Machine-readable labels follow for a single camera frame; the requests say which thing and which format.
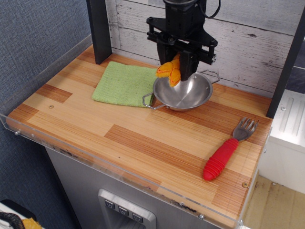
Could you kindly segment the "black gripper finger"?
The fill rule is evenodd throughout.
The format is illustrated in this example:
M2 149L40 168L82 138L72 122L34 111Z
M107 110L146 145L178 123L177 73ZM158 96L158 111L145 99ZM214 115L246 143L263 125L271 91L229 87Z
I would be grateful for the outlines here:
M176 47L176 41L173 42L161 42L157 41L157 52L160 60L160 64L170 62L178 53Z
M180 53L181 81L186 81L197 70L200 58L197 50L183 50Z

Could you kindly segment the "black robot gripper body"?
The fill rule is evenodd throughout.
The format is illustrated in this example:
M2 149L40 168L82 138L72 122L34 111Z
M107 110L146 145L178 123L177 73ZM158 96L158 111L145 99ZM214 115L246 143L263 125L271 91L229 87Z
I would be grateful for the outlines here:
M148 39L156 42L176 41L178 52L197 50L201 62L213 64L216 59L214 49L218 41L203 28L206 19L205 0L165 0L165 18L149 17Z

